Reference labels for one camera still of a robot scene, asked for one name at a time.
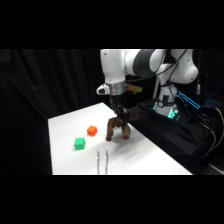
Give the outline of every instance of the black curtain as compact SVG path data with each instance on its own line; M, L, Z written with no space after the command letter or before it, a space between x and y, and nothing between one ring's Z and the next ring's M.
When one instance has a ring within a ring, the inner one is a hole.
M224 95L223 62L224 49L203 50L211 93ZM151 99L154 82L136 82L144 91L129 94L129 106ZM51 174L47 120L100 102L109 105L108 97L96 94L103 83L100 49L1 49L0 174Z

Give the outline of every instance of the white table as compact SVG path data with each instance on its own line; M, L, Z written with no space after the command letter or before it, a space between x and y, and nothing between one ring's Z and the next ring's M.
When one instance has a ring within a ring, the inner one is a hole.
M128 141L122 139L121 129L117 129L112 142L107 142L107 123L112 117L115 117L114 112L101 103L50 119L48 123L53 174L97 175L99 150L100 173L104 175L107 149L108 175L191 175L132 126ZM95 137L87 135L90 126L98 128ZM86 147L76 151L75 139L82 137L86 140Z

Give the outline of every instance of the tweezers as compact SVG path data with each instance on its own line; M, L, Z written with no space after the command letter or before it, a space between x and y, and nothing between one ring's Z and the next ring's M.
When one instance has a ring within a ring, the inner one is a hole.
M105 152L105 160L106 160L106 166L105 166L105 175L108 173L108 151ZM97 173L100 175L100 153L97 151Z

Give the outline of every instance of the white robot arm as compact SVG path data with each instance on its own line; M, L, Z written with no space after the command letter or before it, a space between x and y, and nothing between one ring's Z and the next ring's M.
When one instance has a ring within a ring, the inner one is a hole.
M101 63L105 84L97 89L97 94L110 95L112 109L128 122L125 116L127 110L124 108L126 75L141 78L158 75L161 91L155 111L168 116L175 106L173 96L176 96L177 90L167 82L189 84L197 78L198 70L192 59L193 49L172 49L171 55L176 59L176 66L162 64L165 53L166 49L102 50Z

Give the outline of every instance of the orange object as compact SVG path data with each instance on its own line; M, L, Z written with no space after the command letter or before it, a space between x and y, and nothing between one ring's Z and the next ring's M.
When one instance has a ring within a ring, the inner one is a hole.
M97 133L97 128L94 126L90 126L87 130L88 135L94 137Z

